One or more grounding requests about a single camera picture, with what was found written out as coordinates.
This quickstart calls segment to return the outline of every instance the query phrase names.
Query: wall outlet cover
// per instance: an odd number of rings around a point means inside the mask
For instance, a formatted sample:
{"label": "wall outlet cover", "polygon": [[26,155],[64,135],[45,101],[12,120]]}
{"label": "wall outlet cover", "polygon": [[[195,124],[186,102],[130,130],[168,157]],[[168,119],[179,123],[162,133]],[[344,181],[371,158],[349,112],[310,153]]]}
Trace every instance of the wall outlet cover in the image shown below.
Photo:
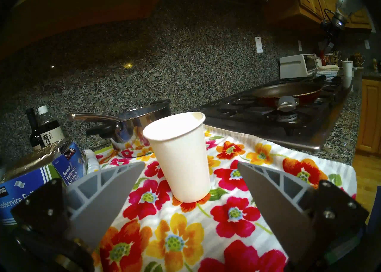
{"label": "wall outlet cover", "polygon": [[257,47],[257,53],[263,52],[261,37],[255,38],[255,45]]}

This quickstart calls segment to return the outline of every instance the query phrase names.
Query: pan handle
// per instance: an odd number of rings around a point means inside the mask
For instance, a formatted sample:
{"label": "pan handle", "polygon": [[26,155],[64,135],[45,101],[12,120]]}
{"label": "pan handle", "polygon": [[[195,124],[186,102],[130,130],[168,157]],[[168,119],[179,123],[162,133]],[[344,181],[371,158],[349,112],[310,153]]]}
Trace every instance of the pan handle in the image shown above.
{"label": "pan handle", "polygon": [[66,115],[69,121],[87,121],[87,122],[110,122],[110,121],[121,121],[122,118],[106,115],[106,114],[96,114],[96,113],[69,113]]}
{"label": "pan handle", "polygon": [[290,112],[295,110],[296,106],[299,104],[299,99],[292,96],[280,97],[277,103],[279,111]]}
{"label": "pan handle", "polygon": [[150,102],[149,104],[153,105],[153,104],[160,104],[160,103],[171,103],[171,100],[167,98],[165,100],[158,100],[158,101]]}

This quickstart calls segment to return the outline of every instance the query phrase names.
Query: aluminum foil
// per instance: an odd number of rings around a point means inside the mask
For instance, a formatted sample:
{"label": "aluminum foil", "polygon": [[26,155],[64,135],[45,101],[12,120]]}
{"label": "aluminum foil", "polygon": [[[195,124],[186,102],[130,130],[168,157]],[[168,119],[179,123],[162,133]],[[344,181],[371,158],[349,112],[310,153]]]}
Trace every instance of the aluminum foil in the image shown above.
{"label": "aluminum foil", "polygon": [[14,166],[6,169],[0,184],[52,163],[54,159],[67,150],[71,142],[71,140],[66,139],[59,140],[26,155],[18,160]]}

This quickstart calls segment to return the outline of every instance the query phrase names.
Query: granite backsplash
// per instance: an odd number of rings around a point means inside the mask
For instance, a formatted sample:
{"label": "granite backsplash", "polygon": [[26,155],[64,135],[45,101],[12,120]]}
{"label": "granite backsplash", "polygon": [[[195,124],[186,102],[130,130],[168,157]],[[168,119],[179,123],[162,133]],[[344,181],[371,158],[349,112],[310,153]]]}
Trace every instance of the granite backsplash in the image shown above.
{"label": "granite backsplash", "polygon": [[[31,151],[25,109],[48,105],[83,148],[88,123],[70,112],[117,114],[170,98],[172,112],[279,77],[279,57],[311,52],[317,39],[268,28],[262,6],[239,0],[161,0],[146,20],[93,25],[45,38],[0,62],[0,154]],[[256,53],[260,36],[264,53]]]}

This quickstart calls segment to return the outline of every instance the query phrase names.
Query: bottle label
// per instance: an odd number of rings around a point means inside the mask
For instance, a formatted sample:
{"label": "bottle label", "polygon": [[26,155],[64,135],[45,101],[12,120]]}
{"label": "bottle label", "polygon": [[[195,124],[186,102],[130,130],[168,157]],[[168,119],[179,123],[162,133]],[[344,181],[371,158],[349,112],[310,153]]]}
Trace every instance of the bottle label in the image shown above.
{"label": "bottle label", "polygon": [[61,127],[54,128],[52,130],[49,130],[47,132],[44,132],[41,134],[42,141],[44,142],[44,145],[53,144],[56,141],[64,139],[64,134],[62,133]]}
{"label": "bottle label", "polygon": [[41,149],[41,145],[37,145],[37,146],[34,146],[34,147],[33,147],[33,150],[34,150],[34,151],[37,151],[37,150],[40,150],[40,149]]}

